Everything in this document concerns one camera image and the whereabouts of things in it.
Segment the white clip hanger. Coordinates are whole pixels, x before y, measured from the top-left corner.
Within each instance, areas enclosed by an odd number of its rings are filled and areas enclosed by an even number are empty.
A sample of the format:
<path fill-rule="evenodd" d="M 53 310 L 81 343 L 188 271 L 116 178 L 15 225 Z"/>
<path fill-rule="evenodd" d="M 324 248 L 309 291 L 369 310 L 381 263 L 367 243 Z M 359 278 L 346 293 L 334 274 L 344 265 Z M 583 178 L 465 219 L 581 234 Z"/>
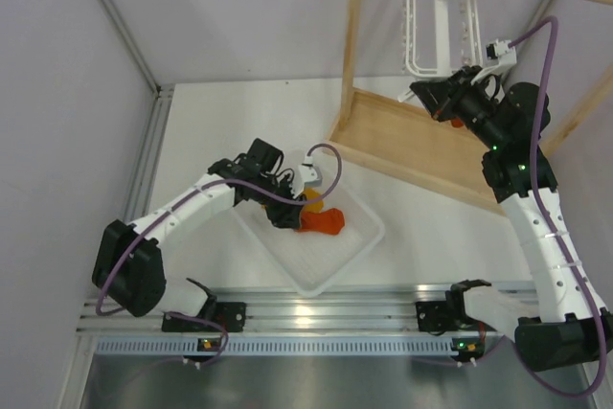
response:
<path fill-rule="evenodd" d="M 403 71 L 443 80 L 483 63 L 477 0 L 403 0 Z"/>

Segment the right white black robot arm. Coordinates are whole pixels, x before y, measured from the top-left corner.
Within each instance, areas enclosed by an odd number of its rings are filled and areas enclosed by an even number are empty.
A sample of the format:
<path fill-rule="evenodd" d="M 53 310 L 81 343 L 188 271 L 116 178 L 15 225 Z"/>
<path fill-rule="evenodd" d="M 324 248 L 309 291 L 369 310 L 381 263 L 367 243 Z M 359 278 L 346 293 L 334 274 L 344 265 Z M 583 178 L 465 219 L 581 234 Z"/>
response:
<path fill-rule="evenodd" d="M 446 315 L 458 329 L 481 322 L 508 337 L 528 369 L 542 372 L 593 362 L 612 350 L 612 314 L 590 286 L 560 209 L 555 174 L 533 137 L 550 122 L 539 87 L 519 82 L 490 96 L 469 66 L 412 92 L 437 122 L 461 122 L 487 148 L 482 172 L 520 242 L 537 304 L 528 306 L 483 280 L 453 284 Z"/>

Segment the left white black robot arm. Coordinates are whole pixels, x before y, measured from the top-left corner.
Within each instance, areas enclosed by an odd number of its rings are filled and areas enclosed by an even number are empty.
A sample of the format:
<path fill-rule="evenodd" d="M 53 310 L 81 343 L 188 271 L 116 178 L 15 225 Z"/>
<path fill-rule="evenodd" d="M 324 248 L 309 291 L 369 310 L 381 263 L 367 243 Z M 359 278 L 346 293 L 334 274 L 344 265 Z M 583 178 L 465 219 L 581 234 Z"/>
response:
<path fill-rule="evenodd" d="M 261 139 L 235 159 L 213 163 L 187 190 L 132 222 L 108 224 L 92 273 L 102 299 L 143 317 L 153 311 L 183 314 L 195 329 L 216 320 L 215 296 L 204 284 L 170 276 L 170 258 L 213 217 L 245 201 L 263 206 L 273 226 L 295 230 L 305 196 L 302 173 L 277 172 L 284 154 Z"/>

